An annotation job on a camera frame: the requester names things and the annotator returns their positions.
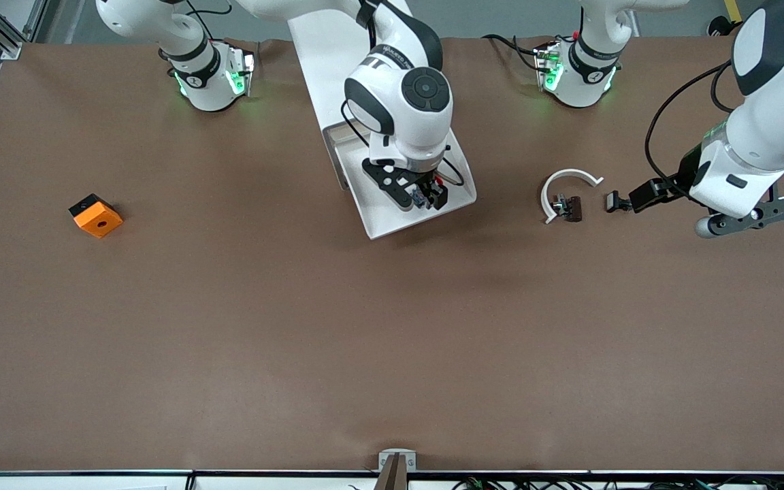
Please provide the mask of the white curved plastic part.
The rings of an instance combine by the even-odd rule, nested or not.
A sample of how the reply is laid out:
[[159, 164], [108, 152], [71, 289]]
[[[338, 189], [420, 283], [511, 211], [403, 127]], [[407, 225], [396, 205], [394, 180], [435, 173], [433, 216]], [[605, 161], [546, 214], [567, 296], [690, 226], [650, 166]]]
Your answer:
[[584, 171], [581, 169], [561, 169], [558, 171], [554, 171], [553, 174], [548, 176], [542, 184], [540, 189], [539, 198], [540, 198], [540, 205], [542, 208], [542, 213], [545, 215], [544, 223], [546, 225], [552, 223], [556, 217], [556, 213], [553, 211], [553, 207], [551, 207], [550, 195], [549, 195], [549, 188], [554, 181], [563, 179], [563, 178], [576, 178], [582, 181], [585, 181], [588, 185], [595, 187], [600, 185], [604, 182], [603, 177], [596, 177], [592, 176], [592, 174], [588, 173], [588, 171]]

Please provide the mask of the grey metal bracket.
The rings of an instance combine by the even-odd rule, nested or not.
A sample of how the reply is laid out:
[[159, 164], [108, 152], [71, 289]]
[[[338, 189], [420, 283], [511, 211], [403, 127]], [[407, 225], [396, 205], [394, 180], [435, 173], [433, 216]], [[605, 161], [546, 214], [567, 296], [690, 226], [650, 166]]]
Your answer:
[[378, 454], [378, 471], [381, 472], [383, 466], [386, 464], [387, 459], [392, 458], [398, 454], [399, 463], [404, 466], [406, 472], [416, 472], [417, 468], [417, 453], [414, 450], [407, 448], [386, 448]]

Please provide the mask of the small brown metal component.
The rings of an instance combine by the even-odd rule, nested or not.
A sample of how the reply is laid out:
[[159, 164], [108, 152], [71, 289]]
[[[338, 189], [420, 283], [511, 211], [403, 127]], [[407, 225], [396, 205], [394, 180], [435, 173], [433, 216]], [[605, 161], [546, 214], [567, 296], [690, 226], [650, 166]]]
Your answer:
[[566, 197], [560, 193], [551, 202], [551, 207], [557, 219], [564, 219], [569, 223], [579, 223], [583, 219], [582, 203], [579, 196]]

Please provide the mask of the red push button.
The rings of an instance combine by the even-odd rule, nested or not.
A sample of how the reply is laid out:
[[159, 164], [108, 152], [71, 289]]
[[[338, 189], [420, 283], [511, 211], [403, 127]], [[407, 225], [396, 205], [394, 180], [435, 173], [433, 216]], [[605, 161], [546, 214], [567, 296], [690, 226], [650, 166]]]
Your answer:
[[448, 189], [442, 179], [430, 174], [417, 180], [412, 199], [418, 208], [442, 209], [448, 201]]

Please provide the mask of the orange and black button box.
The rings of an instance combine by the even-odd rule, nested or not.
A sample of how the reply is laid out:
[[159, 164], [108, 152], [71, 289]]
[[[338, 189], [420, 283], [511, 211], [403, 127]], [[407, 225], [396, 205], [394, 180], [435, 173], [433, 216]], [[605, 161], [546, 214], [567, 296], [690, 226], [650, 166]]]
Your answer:
[[97, 238], [109, 235], [124, 222], [118, 211], [96, 193], [69, 207], [69, 214], [79, 229]]

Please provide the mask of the brown table cover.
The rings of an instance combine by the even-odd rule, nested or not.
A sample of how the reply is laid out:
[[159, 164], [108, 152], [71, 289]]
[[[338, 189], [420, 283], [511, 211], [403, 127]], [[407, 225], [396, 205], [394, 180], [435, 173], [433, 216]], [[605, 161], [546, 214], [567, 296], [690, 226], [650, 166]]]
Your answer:
[[[784, 223], [603, 211], [729, 49], [637, 39], [569, 110], [445, 40], [477, 200], [371, 241], [289, 42], [220, 114], [153, 47], [26, 46], [0, 68], [0, 470], [784, 471]], [[554, 181], [583, 219], [546, 225], [570, 168], [604, 182]], [[90, 193], [124, 220], [103, 238], [69, 214]]]

